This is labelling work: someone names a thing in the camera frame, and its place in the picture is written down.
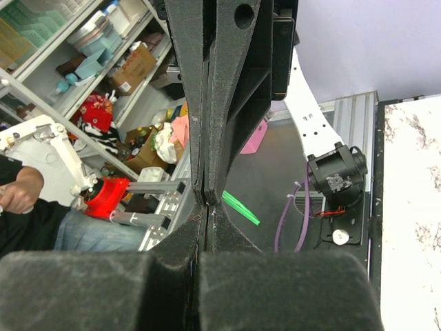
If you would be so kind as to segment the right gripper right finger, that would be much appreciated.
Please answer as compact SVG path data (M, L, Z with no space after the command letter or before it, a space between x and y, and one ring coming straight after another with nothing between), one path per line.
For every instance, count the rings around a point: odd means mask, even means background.
M221 208L198 208L202 330L381 330L362 264L347 252L262 253Z

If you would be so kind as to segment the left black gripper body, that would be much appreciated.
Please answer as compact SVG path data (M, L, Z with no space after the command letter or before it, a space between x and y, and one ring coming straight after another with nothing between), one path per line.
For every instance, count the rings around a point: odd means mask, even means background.
M169 33L166 1L155 1L154 6L159 18L167 24ZM207 83L204 94L208 91L209 80L209 52L215 38L216 29L216 3L217 1L203 2L203 38L204 38L204 64L206 68ZM272 1L273 27L272 27L272 57L271 57L271 100L282 101L287 94L291 64L294 48L298 44L296 32L296 19L298 12L297 1Z

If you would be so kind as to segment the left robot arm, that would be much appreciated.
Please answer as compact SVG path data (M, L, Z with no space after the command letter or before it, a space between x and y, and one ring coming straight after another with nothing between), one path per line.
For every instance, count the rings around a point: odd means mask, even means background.
M189 108L195 199L216 205L272 101L286 101L309 171L335 206L355 204L367 162L326 120L300 68L297 1L156 1Z

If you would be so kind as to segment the green key tag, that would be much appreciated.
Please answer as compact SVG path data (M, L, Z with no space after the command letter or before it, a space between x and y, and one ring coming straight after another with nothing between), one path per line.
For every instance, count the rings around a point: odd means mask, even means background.
M230 194L228 191L224 190L222 193L222 200L229 207L233 208L239 214L244 216L247 220L251 221L254 225L259 226L260 221L258 217L248 209L243 203L241 203L236 197Z

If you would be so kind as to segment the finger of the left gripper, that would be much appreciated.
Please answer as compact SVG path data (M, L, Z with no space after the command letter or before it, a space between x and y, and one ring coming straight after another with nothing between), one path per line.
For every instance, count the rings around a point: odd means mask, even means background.
M204 64L203 2L166 1L170 34L189 108L189 148L192 190L198 203L205 203L203 153L203 99L207 83Z
M217 204L229 167L271 99L272 1L217 1L209 52L203 192Z

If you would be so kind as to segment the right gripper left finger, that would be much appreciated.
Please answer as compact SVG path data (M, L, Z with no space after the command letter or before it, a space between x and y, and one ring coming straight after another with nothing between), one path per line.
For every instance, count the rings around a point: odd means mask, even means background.
M147 252L13 252L1 260L2 330L203 330L207 209Z

